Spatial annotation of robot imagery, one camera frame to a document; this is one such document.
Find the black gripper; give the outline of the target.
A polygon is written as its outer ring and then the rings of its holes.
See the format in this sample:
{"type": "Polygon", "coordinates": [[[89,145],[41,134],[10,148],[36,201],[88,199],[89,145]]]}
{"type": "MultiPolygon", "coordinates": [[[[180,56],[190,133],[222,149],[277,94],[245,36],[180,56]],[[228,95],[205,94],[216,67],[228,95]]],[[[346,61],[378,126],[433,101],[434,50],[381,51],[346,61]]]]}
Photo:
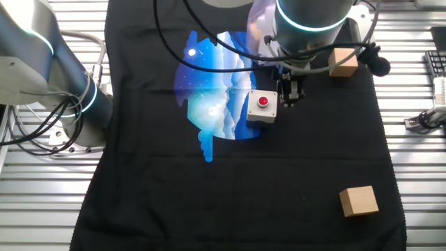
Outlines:
{"type": "Polygon", "coordinates": [[[299,99],[304,98],[305,93],[303,90],[303,85],[307,79],[307,75],[303,73],[297,73],[284,66],[279,66],[278,70],[278,81],[277,81],[277,92],[279,94],[279,99],[281,104],[285,107],[289,107],[289,96],[291,93],[291,105],[299,101],[299,99]]]}

